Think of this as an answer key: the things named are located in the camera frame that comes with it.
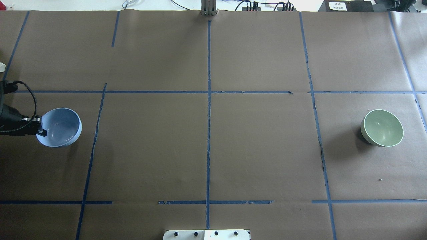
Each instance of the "bowl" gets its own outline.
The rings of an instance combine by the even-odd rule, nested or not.
[[[360,125],[363,137],[372,145],[391,147],[403,139],[403,127],[391,112],[375,109],[370,111]]]
[[[56,108],[41,117],[47,136],[36,135],[38,141],[49,147],[62,147],[74,143],[82,132],[79,115],[69,108]]]

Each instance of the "black device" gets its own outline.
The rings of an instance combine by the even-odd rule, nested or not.
[[[13,93],[18,90],[17,84],[23,84],[34,100],[34,114],[28,117],[19,113],[19,111],[4,103],[5,94]],[[0,82],[0,135],[25,136],[40,135],[46,137],[47,132],[43,129],[41,116],[37,115],[37,100],[31,89],[21,81]]]
[[[374,12],[371,2],[324,0],[319,12]]]

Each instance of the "white object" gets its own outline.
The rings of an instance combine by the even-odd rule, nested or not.
[[[163,240],[250,240],[251,235],[243,229],[223,230],[168,230]]]
[[[0,73],[4,72],[6,70],[6,64],[0,62]]]
[[[347,7],[345,6],[345,2],[329,2],[329,9],[337,11],[346,11]]]
[[[136,2],[136,0],[131,0],[131,1],[126,0],[126,2],[124,2],[122,4],[122,7],[125,9],[125,8],[128,7],[128,5],[130,5],[130,4],[134,3],[134,2]]]

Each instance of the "label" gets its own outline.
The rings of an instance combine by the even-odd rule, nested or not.
[[[329,9],[337,11],[346,11],[347,7],[345,6],[345,3],[329,2]]]

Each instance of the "blue bowl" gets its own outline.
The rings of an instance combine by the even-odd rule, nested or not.
[[[79,115],[69,108],[50,110],[41,117],[47,136],[36,135],[38,141],[49,147],[62,147],[74,143],[82,132]]]

